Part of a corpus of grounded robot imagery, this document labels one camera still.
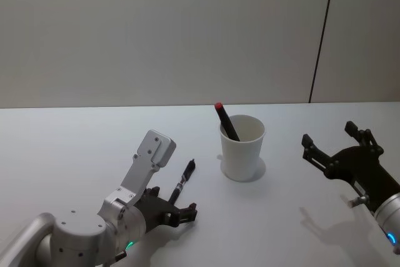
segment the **black pen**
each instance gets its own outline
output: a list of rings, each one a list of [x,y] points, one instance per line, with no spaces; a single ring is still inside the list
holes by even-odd
[[[227,137],[231,140],[240,141],[238,134],[235,131],[235,128],[232,125],[231,120],[229,119],[228,114],[226,114],[224,106],[222,103],[216,103],[214,105],[215,110],[218,113],[219,119],[221,120],[221,124],[225,129],[225,133]]]
[[[182,174],[181,181],[178,182],[174,191],[172,192],[171,197],[169,198],[169,203],[175,204],[176,200],[178,199],[179,194],[183,189],[185,183],[189,180],[190,176],[192,175],[194,169],[196,168],[196,164],[194,163],[194,159],[192,159],[189,164],[187,164],[185,171]]]

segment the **green indicator light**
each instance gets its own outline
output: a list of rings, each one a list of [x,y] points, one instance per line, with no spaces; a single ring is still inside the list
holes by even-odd
[[[125,250],[128,250],[129,248],[131,248],[133,244],[134,244],[133,242],[129,242],[128,245],[126,246]]]

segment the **pen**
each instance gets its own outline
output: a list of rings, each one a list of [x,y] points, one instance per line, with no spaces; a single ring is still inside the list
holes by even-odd
[[[196,168],[196,164],[194,163],[194,159],[192,159],[186,166],[185,171],[182,174],[181,181],[178,182],[176,185],[174,191],[172,192],[171,197],[169,198],[169,203],[175,204],[176,200],[178,199],[179,194],[181,194],[181,191],[183,189],[183,186],[185,183],[189,180],[190,176],[192,175],[194,169]]]
[[[240,141],[238,134],[235,131],[235,128],[232,125],[231,120],[229,119],[228,114],[226,114],[224,106],[222,103],[216,103],[214,105],[215,110],[218,113],[219,119],[221,120],[221,124],[225,129],[226,135],[229,139]]]

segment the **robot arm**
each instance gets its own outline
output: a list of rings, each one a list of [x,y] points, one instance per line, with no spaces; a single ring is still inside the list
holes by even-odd
[[[328,179],[341,179],[351,185],[359,195],[348,205],[354,207],[365,204],[374,215],[379,226],[400,254],[400,185],[379,164],[383,149],[374,139],[369,129],[358,130],[351,121],[344,129],[359,146],[346,148],[328,156],[305,134],[301,144],[304,146],[303,158],[321,170]]]
[[[0,254],[0,267],[110,266],[155,227],[194,221],[196,204],[178,209],[158,198],[158,187],[146,189],[175,147],[170,138],[148,131],[121,185],[104,200],[97,215],[83,216],[75,210],[58,218],[39,215]]]

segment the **table surface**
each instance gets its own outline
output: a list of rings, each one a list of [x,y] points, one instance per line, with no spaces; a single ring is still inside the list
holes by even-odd
[[[197,203],[194,224],[159,227],[117,266],[399,266],[400,258],[346,183],[302,159],[308,133],[328,154],[355,145],[346,121],[371,128],[381,164],[400,180],[400,103],[268,104],[226,107],[266,126],[266,172],[237,183],[220,171],[219,121],[212,106],[0,110],[0,239],[48,211],[97,213],[128,171],[147,130],[175,140],[150,186],[168,198],[187,162],[196,170],[177,206]]]

